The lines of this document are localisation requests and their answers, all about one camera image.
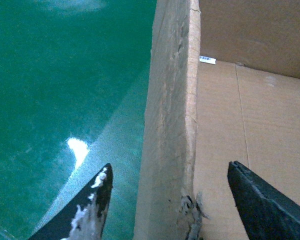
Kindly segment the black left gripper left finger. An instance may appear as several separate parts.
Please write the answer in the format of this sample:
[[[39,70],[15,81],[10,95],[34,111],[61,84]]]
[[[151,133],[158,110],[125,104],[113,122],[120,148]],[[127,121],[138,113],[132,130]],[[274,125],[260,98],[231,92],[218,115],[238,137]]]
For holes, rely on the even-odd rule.
[[[113,189],[113,169],[105,164],[31,240],[100,240]]]

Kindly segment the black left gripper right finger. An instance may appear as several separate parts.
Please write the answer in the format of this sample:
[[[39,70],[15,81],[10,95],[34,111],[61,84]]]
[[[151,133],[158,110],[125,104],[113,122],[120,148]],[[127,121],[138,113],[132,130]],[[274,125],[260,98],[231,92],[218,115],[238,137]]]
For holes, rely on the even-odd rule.
[[[300,206],[239,161],[227,179],[250,240],[300,240]]]

